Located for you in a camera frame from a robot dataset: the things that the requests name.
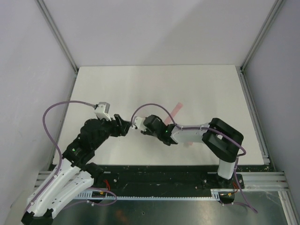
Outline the pink folding umbrella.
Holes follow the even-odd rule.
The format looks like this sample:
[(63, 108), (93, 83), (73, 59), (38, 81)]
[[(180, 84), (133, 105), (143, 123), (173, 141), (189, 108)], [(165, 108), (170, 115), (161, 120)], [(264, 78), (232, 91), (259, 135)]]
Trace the pink folding umbrella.
[[(176, 116), (176, 114), (180, 111), (180, 109), (183, 107), (183, 104), (181, 102), (178, 102), (177, 105), (173, 108), (173, 110), (170, 112), (170, 115), (172, 116), (172, 118), (174, 119), (174, 117)], [(171, 120), (171, 117), (168, 116), (165, 120), (164, 120), (164, 123), (166, 125), (168, 124), (171, 124), (172, 120)], [(192, 142), (185, 142), (183, 143), (183, 145), (188, 148), (190, 146), (193, 145)]]

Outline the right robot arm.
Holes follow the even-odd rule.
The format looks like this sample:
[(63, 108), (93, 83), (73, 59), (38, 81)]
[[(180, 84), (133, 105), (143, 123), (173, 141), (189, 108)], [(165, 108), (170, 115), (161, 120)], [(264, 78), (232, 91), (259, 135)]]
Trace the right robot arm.
[(231, 180), (238, 152), (244, 136), (223, 120), (213, 118), (211, 122), (195, 126), (166, 125), (158, 116), (136, 117), (136, 129), (144, 135), (154, 136), (167, 146), (179, 143), (203, 143), (219, 159), (217, 177)]

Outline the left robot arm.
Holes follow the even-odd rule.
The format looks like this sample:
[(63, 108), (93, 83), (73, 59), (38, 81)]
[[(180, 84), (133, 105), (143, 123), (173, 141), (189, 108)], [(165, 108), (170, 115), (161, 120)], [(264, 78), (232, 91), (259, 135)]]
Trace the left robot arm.
[(126, 136), (132, 123), (118, 114), (113, 119), (89, 119), (67, 146), (61, 161), (30, 196), (21, 219), (24, 225), (50, 225), (79, 193), (94, 185), (103, 170), (89, 161), (109, 137)]

